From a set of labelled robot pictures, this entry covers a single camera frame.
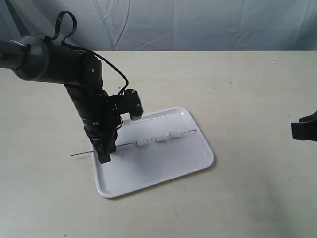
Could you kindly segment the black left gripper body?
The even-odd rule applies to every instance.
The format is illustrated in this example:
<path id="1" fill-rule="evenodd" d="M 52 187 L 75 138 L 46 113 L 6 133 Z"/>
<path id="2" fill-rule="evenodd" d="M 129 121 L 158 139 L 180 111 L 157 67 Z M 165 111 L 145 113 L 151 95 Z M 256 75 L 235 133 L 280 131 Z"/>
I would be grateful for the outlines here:
<path id="1" fill-rule="evenodd" d="M 118 137 L 122 118 L 115 110 L 115 96 L 106 91 L 83 90 L 84 130 L 90 141 L 112 141 Z"/>

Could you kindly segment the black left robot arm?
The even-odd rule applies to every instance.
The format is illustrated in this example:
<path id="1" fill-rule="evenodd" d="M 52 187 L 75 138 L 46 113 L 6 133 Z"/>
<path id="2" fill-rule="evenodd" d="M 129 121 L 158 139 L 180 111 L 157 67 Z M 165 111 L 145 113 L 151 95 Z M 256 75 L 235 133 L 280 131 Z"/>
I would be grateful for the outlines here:
<path id="1" fill-rule="evenodd" d="M 81 47 L 56 45 L 33 36 L 22 43 L 1 41 L 0 66 L 25 81 L 63 84 L 100 163 L 111 161 L 122 125 L 115 101 L 103 89 L 102 63 L 108 60 Z"/>

